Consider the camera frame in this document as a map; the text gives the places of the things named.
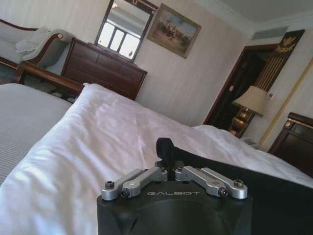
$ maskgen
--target air vent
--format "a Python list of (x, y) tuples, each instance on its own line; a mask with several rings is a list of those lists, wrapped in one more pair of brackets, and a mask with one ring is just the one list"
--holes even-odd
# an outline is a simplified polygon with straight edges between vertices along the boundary
[(287, 31), (287, 28), (288, 26), (258, 31), (253, 35), (252, 40), (283, 36), (285, 32)]

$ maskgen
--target table lamp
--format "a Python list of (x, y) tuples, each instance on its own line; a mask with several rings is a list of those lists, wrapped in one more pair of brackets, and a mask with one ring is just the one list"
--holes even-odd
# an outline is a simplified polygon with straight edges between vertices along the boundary
[(232, 103), (242, 107), (236, 117), (233, 118), (229, 132), (240, 137), (248, 127), (253, 115), (260, 117), (264, 114), (267, 92), (250, 86), (249, 89)]

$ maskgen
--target wall outlet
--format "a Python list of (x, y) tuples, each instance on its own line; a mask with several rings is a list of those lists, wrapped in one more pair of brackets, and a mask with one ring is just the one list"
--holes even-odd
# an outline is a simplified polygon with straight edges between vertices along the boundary
[(274, 94), (273, 93), (267, 93), (266, 97), (267, 97), (267, 99), (272, 100), (274, 97)]

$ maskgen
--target wooden door frame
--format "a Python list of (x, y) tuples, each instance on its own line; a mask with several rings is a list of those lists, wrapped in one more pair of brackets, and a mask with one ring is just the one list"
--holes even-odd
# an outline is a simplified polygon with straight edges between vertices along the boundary
[(217, 105), (218, 103), (220, 102), (222, 96), (223, 96), (223, 93), (228, 89), (228, 87), (230, 86), (231, 82), (232, 82), (232, 78), (233, 78), (233, 75), (235, 73), (235, 71), (237, 70), (237, 68), (239, 67), (239, 65), (243, 62), (243, 58), (244, 58), (244, 55), (245, 53), (247, 53), (248, 51), (268, 51), (268, 50), (275, 50), (275, 48), (277, 47), (278, 43), (277, 44), (267, 44), (267, 45), (257, 45), (257, 46), (246, 46), (243, 51), (241, 52), (234, 68), (232, 69), (232, 71), (230, 72), (226, 82), (224, 83), (223, 85), (223, 88), (221, 89), (219, 95), (217, 96), (209, 114), (207, 115), (206, 119), (204, 120), (204, 125), (207, 125), (209, 120), (213, 117), (214, 115), (214, 111), (215, 109), (217, 108)]

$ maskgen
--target mirror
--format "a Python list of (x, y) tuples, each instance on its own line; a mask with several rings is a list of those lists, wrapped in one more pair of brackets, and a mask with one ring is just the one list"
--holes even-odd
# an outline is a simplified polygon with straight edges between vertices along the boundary
[(133, 61), (156, 10), (144, 0), (111, 0), (95, 44)]

